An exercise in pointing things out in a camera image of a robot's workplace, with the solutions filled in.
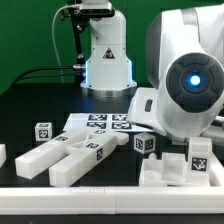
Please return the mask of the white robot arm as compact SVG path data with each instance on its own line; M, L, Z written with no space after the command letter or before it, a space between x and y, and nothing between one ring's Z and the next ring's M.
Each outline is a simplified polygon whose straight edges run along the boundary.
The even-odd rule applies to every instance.
M224 142L212 125L224 109L224 3L160 13L146 35L149 88L132 79L126 20L109 2L84 2L90 17L91 56L83 91L114 96L136 88L127 120L176 141L204 136Z

